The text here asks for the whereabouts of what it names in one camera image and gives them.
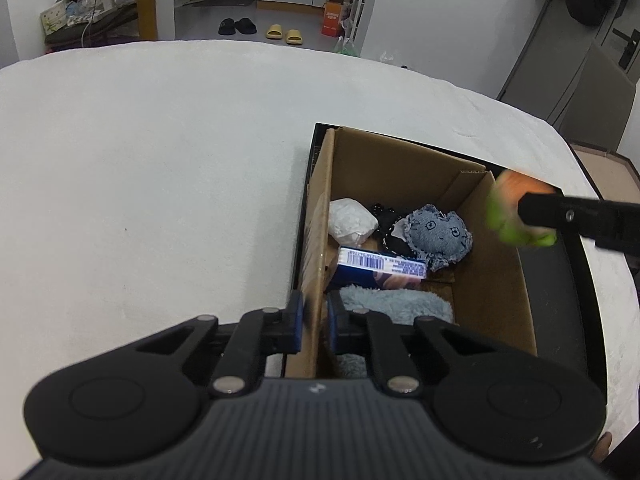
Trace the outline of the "person left hand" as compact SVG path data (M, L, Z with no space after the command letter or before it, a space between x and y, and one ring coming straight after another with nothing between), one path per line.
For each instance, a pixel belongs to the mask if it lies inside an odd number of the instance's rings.
M597 444L594 446L590 455L591 459L597 463L602 463L610 454L610 447L612 445L613 436L609 431L605 431L600 437Z

